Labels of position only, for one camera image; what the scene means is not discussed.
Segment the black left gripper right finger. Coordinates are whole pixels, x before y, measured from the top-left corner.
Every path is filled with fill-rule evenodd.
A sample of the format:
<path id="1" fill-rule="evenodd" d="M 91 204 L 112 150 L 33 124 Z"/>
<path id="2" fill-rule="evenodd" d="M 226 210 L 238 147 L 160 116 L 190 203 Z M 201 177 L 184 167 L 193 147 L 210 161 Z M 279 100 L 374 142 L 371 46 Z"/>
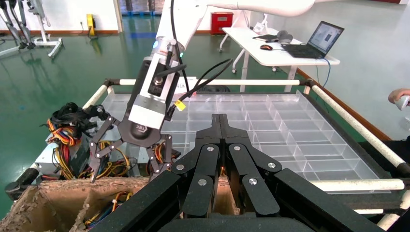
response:
<path id="1" fill-rule="evenodd" d="M 221 116 L 221 132 L 225 145 L 224 169 L 240 213 L 277 216 L 280 207 L 272 189 L 274 175 L 282 170 L 282 165 L 255 148 L 246 130 L 231 127 L 226 114 Z"/>

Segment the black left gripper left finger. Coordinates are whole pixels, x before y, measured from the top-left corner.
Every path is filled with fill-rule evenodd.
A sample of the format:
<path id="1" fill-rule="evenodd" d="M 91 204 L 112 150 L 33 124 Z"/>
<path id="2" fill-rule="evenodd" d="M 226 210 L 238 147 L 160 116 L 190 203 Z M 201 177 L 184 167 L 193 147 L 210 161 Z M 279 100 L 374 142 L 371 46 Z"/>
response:
<path id="1" fill-rule="evenodd" d="M 196 132 L 194 148 L 171 168 L 182 178 L 178 197 L 184 218 L 206 218 L 212 212 L 220 174 L 221 139 L 220 115 L 213 114 L 211 126 Z"/>

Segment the person bare hand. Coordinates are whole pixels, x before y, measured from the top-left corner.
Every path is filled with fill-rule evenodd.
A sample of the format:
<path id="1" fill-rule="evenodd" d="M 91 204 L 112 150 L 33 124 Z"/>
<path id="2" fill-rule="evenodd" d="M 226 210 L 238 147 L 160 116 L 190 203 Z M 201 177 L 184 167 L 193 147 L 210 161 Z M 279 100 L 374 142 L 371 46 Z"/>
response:
<path id="1" fill-rule="evenodd" d="M 409 95 L 410 95 L 409 88 L 395 89 L 389 94 L 388 101 L 394 104 L 396 101 L 399 101 L 402 96 L 409 96 Z"/>

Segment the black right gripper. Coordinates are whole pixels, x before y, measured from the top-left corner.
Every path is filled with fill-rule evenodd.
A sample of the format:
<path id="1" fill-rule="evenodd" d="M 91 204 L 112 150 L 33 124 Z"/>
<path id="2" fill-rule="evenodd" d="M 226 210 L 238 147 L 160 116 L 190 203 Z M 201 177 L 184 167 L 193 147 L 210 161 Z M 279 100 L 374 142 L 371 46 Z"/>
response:
<path id="1" fill-rule="evenodd" d="M 104 156 L 119 148 L 123 142 L 149 147 L 146 150 L 148 154 L 146 170 L 149 181 L 170 169 L 173 163 L 172 136 L 160 135 L 164 121 L 164 99 L 157 96 L 155 78 L 157 73 L 164 70 L 164 65 L 158 62 L 158 58 L 144 59 L 122 121 L 109 116 L 91 138 L 89 142 L 89 166 L 93 171 L 90 177 L 91 183 L 97 179 Z M 118 126 L 121 138 L 108 147 L 100 149 L 100 140 L 113 125 Z"/>

